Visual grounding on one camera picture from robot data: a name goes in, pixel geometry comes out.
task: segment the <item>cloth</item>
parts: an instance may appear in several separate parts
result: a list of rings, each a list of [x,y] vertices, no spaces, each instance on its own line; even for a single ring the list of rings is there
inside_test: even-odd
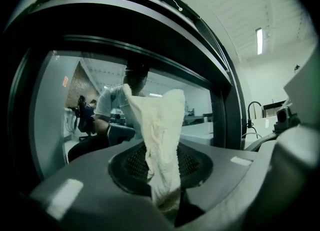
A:
[[[184,119],[184,92],[174,89],[162,97],[138,97],[132,96],[127,84],[123,90],[141,126],[152,201],[164,212],[178,208],[181,180],[177,148]]]
[[[145,97],[139,92],[138,97]],[[129,106],[128,99],[124,93],[123,85],[116,86],[112,89],[105,89],[99,96],[95,108],[96,115],[111,117],[112,109],[121,109],[125,116],[125,125],[134,128],[135,139],[141,139],[141,127]]]

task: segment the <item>fluorescent light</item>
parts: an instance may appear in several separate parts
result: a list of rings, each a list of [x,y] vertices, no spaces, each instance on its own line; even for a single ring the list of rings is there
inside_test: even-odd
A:
[[[258,55],[260,55],[262,53],[263,40],[264,40],[262,28],[258,28],[255,32],[256,32],[256,40],[258,43]]]
[[[154,94],[154,93],[149,93],[150,96],[154,96],[154,97],[162,97],[162,95],[160,94]]]

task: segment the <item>person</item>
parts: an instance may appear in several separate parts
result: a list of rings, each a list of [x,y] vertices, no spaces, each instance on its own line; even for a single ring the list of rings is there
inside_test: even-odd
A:
[[[81,121],[79,123],[79,126],[81,125],[85,125],[85,130],[86,132],[89,134],[89,136],[91,135],[91,133],[96,133],[96,129],[95,129],[95,113],[94,110],[96,109],[97,106],[97,101],[95,99],[91,100],[91,102],[89,104],[84,103],[85,107],[83,108],[83,111],[81,113],[83,113],[83,116],[81,116]]]
[[[109,146],[107,131],[112,109],[121,109],[125,116],[125,124],[135,130],[135,138],[142,138],[140,125],[130,108],[123,90],[123,84],[128,84],[130,86],[133,96],[145,97],[142,93],[142,89],[146,84],[148,72],[149,67],[146,64],[135,61],[128,62],[122,84],[112,89],[105,89],[98,98],[94,116],[95,131],[97,135],[76,144],[68,152],[69,163],[84,154],[104,149]]]

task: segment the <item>ceiling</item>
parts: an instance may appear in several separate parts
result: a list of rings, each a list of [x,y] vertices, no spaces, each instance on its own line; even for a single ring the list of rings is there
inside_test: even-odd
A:
[[[11,21],[35,1],[20,1]],[[257,57],[258,28],[264,31],[263,55],[315,36],[309,17],[297,0],[182,1],[211,27],[234,62]]]
[[[125,65],[92,58],[84,58],[83,60],[91,74],[93,82],[100,91],[103,91],[104,86],[112,88],[122,84],[126,69]],[[149,95],[150,93],[163,95],[172,89],[185,89],[187,86],[189,85],[181,81],[149,72],[143,93],[145,95]]]
[[[263,29],[262,54],[270,54],[277,48],[316,36],[309,15],[298,0],[202,1],[221,22],[240,61],[257,57],[258,28]]]

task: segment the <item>wall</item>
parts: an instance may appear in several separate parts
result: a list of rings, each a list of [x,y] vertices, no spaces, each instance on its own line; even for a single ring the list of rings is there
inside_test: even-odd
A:
[[[286,100],[288,96],[284,86],[294,76],[295,66],[303,66],[306,63],[316,44],[315,39],[309,39],[274,53],[260,55],[251,61],[234,63],[246,108],[251,101],[267,105],[273,100],[274,102]]]
[[[212,113],[210,92],[204,88],[186,85],[181,88],[184,92],[185,101],[189,110],[194,109],[195,116]]]
[[[265,137],[271,134],[274,130],[274,125],[278,121],[276,116],[267,117],[267,118],[259,118],[254,120],[254,128],[256,132],[260,134],[262,137]],[[255,130],[250,128],[246,130],[247,133],[254,133]],[[249,147],[253,142],[258,140],[255,134],[247,134],[244,139],[244,149]]]
[[[99,97],[99,93],[79,62],[72,76],[65,107],[76,107],[80,95],[85,97],[87,103],[93,99],[98,100]]]
[[[40,177],[47,178],[66,164],[64,144],[64,106],[71,83],[63,86],[65,77],[71,78],[79,63],[79,56],[63,52],[48,54],[37,78],[30,111],[30,139],[32,158]]]

